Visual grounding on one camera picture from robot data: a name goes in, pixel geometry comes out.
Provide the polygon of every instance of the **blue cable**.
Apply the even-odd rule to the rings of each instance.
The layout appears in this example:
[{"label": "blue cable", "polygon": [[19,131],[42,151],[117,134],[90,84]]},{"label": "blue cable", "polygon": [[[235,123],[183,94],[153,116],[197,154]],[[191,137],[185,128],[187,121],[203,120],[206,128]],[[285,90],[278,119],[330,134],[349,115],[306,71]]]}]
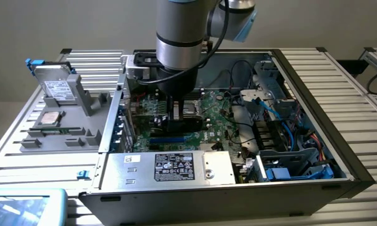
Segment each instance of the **blue cable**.
[{"label": "blue cable", "polygon": [[[277,117],[277,119],[278,119],[279,121],[282,120],[282,119],[281,119],[281,116],[278,115],[278,113],[277,113],[274,110],[271,110],[271,108],[267,107],[266,104],[265,104],[262,101],[259,101],[259,105],[261,105],[271,114],[275,115],[275,117]],[[286,124],[285,124],[283,122],[282,122],[282,126],[283,126],[283,128],[285,128],[285,130],[286,130],[286,132],[287,132],[287,134],[289,134],[290,143],[291,143],[291,145],[290,145],[290,151],[293,151],[293,146],[294,146],[293,135],[291,135],[291,132],[290,132],[289,127],[286,126]]]}]

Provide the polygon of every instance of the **robotic arm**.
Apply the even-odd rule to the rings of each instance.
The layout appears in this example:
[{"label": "robotic arm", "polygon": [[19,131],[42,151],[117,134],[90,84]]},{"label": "robotic arm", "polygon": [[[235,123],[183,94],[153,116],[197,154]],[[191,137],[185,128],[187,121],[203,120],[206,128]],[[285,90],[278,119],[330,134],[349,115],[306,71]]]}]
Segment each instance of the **robotic arm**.
[{"label": "robotic arm", "polygon": [[[243,42],[255,17],[254,0],[157,0],[155,61],[134,58],[134,66],[155,67],[157,84],[167,96],[167,131],[183,130],[182,97],[194,89],[198,67],[206,64],[223,39]],[[218,41],[199,59],[203,38]]]}]

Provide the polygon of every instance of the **white wall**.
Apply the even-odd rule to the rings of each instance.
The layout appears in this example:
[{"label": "white wall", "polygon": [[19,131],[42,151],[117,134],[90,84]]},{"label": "white wall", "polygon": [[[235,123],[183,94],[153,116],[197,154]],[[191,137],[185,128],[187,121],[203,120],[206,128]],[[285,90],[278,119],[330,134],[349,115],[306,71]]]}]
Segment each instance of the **white wall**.
[{"label": "white wall", "polygon": [[[37,86],[25,58],[62,48],[154,48],[154,0],[0,0],[0,101],[25,101]],[[337,58],[377,47],[377,0],[257,0],[247,41],[222,47],[323,46]]]}]

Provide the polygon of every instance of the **warning label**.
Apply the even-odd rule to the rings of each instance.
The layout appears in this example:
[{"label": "warning label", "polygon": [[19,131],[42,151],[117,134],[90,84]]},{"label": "warning label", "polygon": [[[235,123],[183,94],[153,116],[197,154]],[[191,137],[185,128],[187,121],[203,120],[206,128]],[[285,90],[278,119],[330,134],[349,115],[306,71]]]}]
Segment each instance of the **warning label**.
[{"label": "warning label", "polygon": [[155,181],[194,180],[193,153],[155,154]]},{"label": "warning label", "polygon": [[49,89],[51,97],[58,100],[74,100],[74,95],[70,91],[66,81],[45,81],[45,86]]}]

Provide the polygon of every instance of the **monitor screen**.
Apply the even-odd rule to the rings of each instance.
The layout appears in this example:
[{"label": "monitor screen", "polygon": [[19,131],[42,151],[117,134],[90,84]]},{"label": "monitor screen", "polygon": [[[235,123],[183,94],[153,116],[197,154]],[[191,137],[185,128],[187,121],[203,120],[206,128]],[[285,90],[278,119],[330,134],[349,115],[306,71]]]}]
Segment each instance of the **monitor screen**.
[{"label": "monitor screen", "polygon": [[49,197],[0,196],[0,226],[35,226]]}]

